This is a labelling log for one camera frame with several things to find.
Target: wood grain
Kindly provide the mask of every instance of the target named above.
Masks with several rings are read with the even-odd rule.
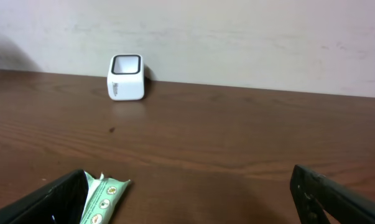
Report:
[[[303,164],[375,200],[375,98],[0,71],[0,208],[82,168],[132,179],[113,223],[297,223]]]

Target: green printed wrapper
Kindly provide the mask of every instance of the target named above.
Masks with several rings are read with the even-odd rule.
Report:
[[[104,178],[103,174],[99,179],[94,179],[87,172],[85,175],[89,191],[80,224],[107,224],[130,180],[121,182]]]

